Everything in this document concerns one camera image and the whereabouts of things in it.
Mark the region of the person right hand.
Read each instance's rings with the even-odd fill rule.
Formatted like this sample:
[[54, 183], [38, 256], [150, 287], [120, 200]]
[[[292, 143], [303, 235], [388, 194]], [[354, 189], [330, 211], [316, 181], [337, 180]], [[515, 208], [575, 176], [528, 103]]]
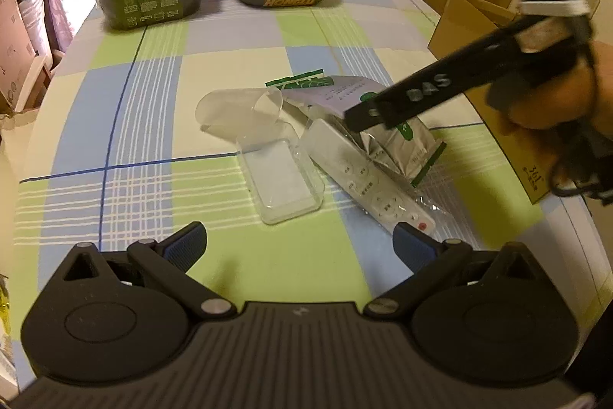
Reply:
[[496, 114], [501, 134], [518, 136], [543, 167], [553, 166], [562, 153], [561, 143], [551, 132], [562, 122], [590, 117], [598, 133], [612, 138], [612, 46], [596, 41], [592, 50], [596, 80], [588, 64], [580, 62]]

